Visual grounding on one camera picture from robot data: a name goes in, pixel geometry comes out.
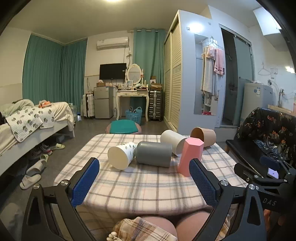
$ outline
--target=smartphone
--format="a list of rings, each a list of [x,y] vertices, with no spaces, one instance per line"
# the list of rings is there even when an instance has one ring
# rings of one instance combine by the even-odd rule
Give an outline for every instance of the smartphone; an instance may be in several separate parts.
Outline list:
[[[271,178],[279,179],[279,173],[270,168],[268,168],[267,176]]]

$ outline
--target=pink cup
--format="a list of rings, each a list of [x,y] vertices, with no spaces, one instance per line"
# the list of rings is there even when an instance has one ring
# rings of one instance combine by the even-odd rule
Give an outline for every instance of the pink cup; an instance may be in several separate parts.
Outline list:
[[[201,139],[189,137],[185,140],[181,160],[178,166],[178,173],[190,177],[189,162],[193,158],[202,159],[204,142]]]

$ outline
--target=television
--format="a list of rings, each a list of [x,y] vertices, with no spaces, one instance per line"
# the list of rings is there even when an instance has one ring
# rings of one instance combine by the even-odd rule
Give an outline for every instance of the television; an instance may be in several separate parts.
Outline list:
[[[126,63],[100,65],[100,80],[124,80],[125,77]]]

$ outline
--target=refrigerator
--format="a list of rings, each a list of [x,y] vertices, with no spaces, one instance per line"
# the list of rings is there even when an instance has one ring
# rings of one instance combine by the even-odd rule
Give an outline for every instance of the refrigerator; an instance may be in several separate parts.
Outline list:
[[[257,107],[267,108],[269,104],[272,105],[272,96],[273,89],[270,86],[257,83],[245,83],[240,124],[242,124],[248,115]]]
[[[113,116],[113,87],[94,88],[94,110],[96,119],[110,119]]]

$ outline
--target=table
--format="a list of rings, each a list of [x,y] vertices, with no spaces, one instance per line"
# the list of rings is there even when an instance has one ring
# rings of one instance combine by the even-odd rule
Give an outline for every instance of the table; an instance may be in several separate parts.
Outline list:
[[[149,90],[147,91],[116,91],[117,120],[121,117],[119,97],[146,97],[146,121],[148,122]]]
[[[143,214],[177,215],[207,207],[191,177],[177,173],[180,157],[173,156],[170,168],[137,164],[120,171],[108,163],[111,146],[124,142],[160,142],[160,135],[100,134],[93,137],[56,177],[57,185],[70,179],[91,157],[100,161],[100,171],[82,205],[76,210],[94,237],[106,239],[114,225],[123,218]],[[235,175],[235,161],[217,144],[204,148],[202,163],[219,180],[245,187],[247,184]]]

